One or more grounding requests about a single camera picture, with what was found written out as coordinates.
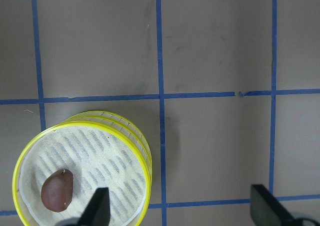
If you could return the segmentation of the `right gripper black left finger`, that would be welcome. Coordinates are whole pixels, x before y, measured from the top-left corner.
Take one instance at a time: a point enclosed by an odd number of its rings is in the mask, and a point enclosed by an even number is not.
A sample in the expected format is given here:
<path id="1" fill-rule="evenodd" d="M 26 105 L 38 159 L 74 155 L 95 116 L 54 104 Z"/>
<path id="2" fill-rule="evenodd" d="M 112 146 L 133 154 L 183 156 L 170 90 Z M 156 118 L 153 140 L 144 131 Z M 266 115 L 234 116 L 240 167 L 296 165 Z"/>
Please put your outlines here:
<path id="1" fill-rule="evenodd" d="M 108 187 L 97 188 L 78 221 L 79 226 L 108 226 L 111 221 Z"/>

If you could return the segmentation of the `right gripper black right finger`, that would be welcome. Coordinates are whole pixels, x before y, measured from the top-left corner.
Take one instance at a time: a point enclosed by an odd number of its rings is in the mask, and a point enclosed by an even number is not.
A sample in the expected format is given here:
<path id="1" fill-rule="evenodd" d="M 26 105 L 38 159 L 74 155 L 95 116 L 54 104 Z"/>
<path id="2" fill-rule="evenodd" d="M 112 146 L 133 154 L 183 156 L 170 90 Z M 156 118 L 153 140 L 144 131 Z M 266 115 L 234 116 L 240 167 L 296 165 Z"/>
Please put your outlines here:
<path id="1" fill-rule="evenodd" d="M 256 226 L 290 226 L 293 216 L 262 184 L 250 187 L 250 216 Z"/>

